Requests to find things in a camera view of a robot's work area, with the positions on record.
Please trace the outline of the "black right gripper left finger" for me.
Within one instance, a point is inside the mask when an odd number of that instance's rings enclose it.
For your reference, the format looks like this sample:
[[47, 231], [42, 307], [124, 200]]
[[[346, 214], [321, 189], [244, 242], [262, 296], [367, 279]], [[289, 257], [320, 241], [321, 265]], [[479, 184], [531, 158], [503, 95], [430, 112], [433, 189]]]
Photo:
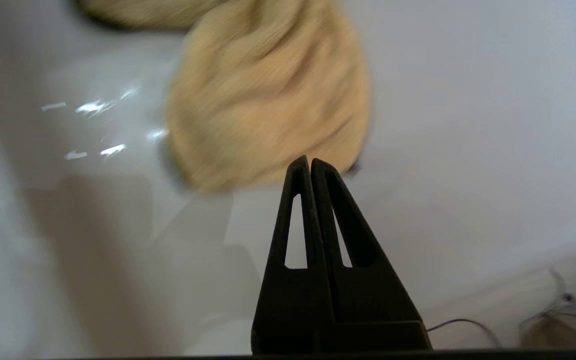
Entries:
[[[301, 199], [306, 268], [289, 268], [291, 212]], [[253, 354], [313, 354], [322, 350], [322, 332], [334, 319], [328, 266], [314, 199], [308, 159], [298, 157], [286, 169], [251, 327]]]

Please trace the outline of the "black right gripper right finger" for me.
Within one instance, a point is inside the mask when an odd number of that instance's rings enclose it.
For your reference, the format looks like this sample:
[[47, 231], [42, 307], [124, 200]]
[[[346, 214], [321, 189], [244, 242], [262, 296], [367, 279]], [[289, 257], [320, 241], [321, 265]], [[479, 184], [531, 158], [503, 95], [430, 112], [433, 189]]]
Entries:
[[340, 352], [429, 351], [425, 324], [340, 173], [311, 162]]

